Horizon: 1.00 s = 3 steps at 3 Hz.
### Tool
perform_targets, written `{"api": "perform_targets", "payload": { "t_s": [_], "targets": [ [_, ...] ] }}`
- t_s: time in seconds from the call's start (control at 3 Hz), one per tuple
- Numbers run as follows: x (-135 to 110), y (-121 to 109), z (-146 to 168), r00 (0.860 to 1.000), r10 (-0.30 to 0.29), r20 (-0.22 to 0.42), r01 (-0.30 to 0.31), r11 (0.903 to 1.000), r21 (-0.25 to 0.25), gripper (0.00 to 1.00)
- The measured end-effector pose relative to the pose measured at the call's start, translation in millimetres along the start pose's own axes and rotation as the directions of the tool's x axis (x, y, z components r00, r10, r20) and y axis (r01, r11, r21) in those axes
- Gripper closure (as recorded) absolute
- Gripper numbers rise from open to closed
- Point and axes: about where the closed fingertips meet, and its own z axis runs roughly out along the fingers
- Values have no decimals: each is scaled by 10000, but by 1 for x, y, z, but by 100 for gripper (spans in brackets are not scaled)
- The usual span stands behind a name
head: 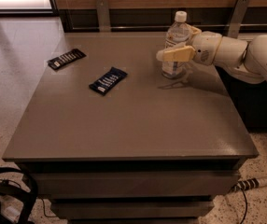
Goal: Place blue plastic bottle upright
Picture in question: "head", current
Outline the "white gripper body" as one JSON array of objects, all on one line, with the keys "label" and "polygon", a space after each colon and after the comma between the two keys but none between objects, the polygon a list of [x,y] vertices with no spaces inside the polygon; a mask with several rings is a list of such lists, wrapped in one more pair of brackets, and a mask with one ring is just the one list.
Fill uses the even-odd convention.
[{"label": "white gripper body", "polygon": [[196,51],[193,61],[203,65],[211,65],[221,40],[222,35],[213,32],[201,32],[195,35],[190,42]]}]

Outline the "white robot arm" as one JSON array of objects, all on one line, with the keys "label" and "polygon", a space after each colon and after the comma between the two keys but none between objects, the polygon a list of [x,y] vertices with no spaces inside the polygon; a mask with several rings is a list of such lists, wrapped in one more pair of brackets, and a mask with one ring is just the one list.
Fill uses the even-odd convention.
[{"label": "white robot arm", "polygon": [[191,41],[162,49],[156,58],[161,62],[194,61],[206,66],[214,65],[250,84],[267,82],[267,35],[258,35],[246,42],[196,29]]}]

